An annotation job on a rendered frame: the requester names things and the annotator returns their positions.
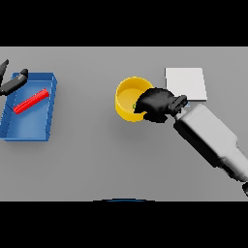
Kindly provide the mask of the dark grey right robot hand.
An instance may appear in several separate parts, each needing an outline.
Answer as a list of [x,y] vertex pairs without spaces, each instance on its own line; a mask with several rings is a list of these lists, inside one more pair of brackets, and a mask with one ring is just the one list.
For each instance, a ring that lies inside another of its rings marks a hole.
[[168,115],[175,117],[188,104],[187,96],[174,96],[168,89],[148,88],[135,103],[134,113],[144,113],[143,119],[165,123]]

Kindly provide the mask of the pale square measuring scale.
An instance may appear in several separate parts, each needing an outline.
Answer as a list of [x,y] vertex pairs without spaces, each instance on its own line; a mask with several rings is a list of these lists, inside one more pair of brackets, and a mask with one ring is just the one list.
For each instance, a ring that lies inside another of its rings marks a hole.
[[202,68],[166,68],[166,88],[175,96],[186,95],[189,102],[205,102]]

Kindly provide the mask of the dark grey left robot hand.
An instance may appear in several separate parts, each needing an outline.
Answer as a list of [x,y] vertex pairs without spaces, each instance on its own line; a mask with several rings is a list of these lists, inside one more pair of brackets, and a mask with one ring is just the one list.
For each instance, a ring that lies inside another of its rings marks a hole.
[[28,70],[23,69],[18,76],[12,78],[6,83],[3,83],[3,78],[8,65],[8,59],[0,64],[0,96],[9,96],[18,90],[18,88],[22,87],[28,80]]

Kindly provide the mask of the red beaker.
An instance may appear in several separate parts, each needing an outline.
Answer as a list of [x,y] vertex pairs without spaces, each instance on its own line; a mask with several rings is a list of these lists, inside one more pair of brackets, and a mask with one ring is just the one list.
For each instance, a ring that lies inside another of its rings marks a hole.
[[25,101],[19,103],[18,105],[14,106],[14,113],[15,114],[20,114],[24,112],[25,110],[33,107],[34,105],[38,104],[40,101],[43,99],[47,98],[49,96],[48,91],[44,88],[38,93],[32,95]]

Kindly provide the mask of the blue tray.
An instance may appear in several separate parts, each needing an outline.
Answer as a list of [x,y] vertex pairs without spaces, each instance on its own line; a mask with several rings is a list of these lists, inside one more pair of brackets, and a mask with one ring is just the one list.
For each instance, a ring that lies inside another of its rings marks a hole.
[[[30,73],[27,82],[6,97],[0,119],[0,140],[48,141],[57,80],[54,73]],[[48,96],[20,114],[14,107],[46,89]]]

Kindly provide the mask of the yellow bowl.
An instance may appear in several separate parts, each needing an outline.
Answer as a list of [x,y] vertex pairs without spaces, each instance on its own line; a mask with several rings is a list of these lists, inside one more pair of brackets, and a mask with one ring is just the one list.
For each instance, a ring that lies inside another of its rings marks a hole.
[[117,86],[114,95],[114,107],[117,114],[128,122],[140,122],[144,112],[134,113],[132,105],[135,104],[139,96],[153,85],[142,77],[127,77]]

